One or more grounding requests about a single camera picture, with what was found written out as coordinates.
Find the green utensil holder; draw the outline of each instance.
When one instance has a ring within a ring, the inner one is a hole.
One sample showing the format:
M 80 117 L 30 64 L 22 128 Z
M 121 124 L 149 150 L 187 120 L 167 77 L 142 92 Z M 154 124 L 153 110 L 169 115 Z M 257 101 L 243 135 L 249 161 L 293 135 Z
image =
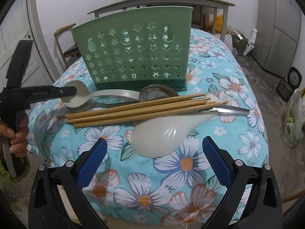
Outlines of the green utensil holder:
M 97 90 L 187 89 L 193 8 L 155 6 L 96 18 L 72 29 Z

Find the wooden chair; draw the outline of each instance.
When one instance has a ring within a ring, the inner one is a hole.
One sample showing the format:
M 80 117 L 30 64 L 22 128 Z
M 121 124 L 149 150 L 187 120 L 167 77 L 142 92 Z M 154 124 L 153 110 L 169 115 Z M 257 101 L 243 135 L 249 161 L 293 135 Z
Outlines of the wooden chair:
M 76 23 L 73 23 L 71 25 L 68 25 L 68 26 L 65 26 L 65 27 L 62 27 L 62 28 L 59 28 L 58 30 L 56 30 L 56 32 L 54 33 L 54 36 L 55 36 L 55 41 L 56 41 L 56 44 L 57 44 L 57 47 L 59 49 L 59 52 L 60 52 L 60 55 L 62 56 L 63 58 L 63 61 L 65 63 L 65 66 L 68 68 L 68 63 L 66 61 L 66 58 L 68 57 L 71 57 L 73 55 L 76 55 L 77 57 L 80 56 L 80 51 L 78 49 L 78 46 L 77 46 L 77 43 L 76 43 L 76 40 L 74 38 L 74 35 L 73 35 L 73 39 L 74 39 L 74 42 L 75 44 L 73 46 L 71 46 L 68 50 L 66 50 L 65 52 L 63 52 L 63 50 L 61 49 L 61 46 L 59 44 L 59 37 L 62 33 L 64 33 L 65 31 L 68 31 L 70 30 L 73 26 L 75 26 Z

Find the door frame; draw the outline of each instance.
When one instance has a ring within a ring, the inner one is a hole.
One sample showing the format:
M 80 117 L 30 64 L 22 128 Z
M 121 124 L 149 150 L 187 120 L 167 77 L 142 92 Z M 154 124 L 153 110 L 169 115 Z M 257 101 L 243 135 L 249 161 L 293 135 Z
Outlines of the door frame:
M 53 82 L 55 82 L 60 77 L 60 73 L 51 57 L 50 51 L 47 47 L 45 38 L 41 30 L 36 0 L 26 0 L 26 5 L 30 29 L 34 38 L 33 40 L 36 44 L 38 53 L 45 68 L 49 72 Z

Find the white wall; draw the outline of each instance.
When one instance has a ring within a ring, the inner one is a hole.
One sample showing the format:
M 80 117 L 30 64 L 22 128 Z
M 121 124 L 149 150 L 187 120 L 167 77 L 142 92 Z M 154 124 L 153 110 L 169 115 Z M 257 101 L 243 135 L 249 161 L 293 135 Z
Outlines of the white wall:
M 94 19 L 88 12 L 120 0 L 36 0 L 38 17 L 50 54 L 59 70 L 65 67 L 55 43 L 54 32 L 72 23 L 77 25 Z M 74 44 L 72 34 L 67 32 L 60 38 L 63 51 Z
M 72 23 L 79 25 L 92 20 L 94 15 L 87 15 L 88 12 L 118 1 L 120 0 L 36 0 L 42 33 L 60 73 L 63 73 L 65 67 L 55 44 L 54 32 Z M 257 23 L 258 0 L 224 1 L 236 5 L 229 8 L 228 25 L 233 26 L 234 29 L 244 30 L 245 35 L 250 37 Z M 62 35 L 60 44 L 63 51 L 74 44 L 70 32 Z
M 243 30 L 249 39 L 251 32 L 256 28 L 258 14 L 258 0 L 223 0 L 235 4 L 229 7 L 228 25 L 234 29 Z
M 300 89 L 305 88 L 305 16 L 301 13 L 301 32 L 299 44 L 296 49 L 295 57 L 292 62 L 292 66 L 297 68 L 297 70 L 302 75 L 302 82 Z

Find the concrete floor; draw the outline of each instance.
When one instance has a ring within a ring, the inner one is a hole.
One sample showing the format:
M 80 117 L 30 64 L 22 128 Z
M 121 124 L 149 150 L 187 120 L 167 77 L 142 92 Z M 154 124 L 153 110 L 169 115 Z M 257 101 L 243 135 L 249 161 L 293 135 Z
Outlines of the concrete floor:
M 286 108 L 286 103 L 276 91 L 280 78 L 264 71 L 252 57 L 236 56 L 236 60 L 248 79 L 263 115 L 269 141 L 269 163 L 281 197 L 305 189 L 304 141 L 295 149 L 289 149 L 280 136 L 281 117 Z M 283 211 L 292 204 L 283 204 Z
M 264 71 L 252 57 L 237 56 L 236 60 L 243 68 L 243 71 L 256 96 L 269 140 L 269 163 L 275 173 L 281 197 L 294 194 L 301 189 L 305 189 L 305 148 L 304 143 L 295 149 L 289 149 L 284 145 L 280 137 L 281 116 L 286 107 L 286 103 L 276 92 L 276 86 L 280 78 Z M 38 156 L 30 155 L 32 165 L 27 178 L 18 184 L 1 184 L 0 188 L 7 199 L 13 189 L 16 200 L 23 212 L 17 215 L 24 224 L 27 224 L 26 206 L 29 201 L 29 194 L 36 170 L 41 163 Z M 283 205 L 283 211 L 288 209 L 293 202 Z M 193 223 L 189 229 L 199 229 L 201 223 Z

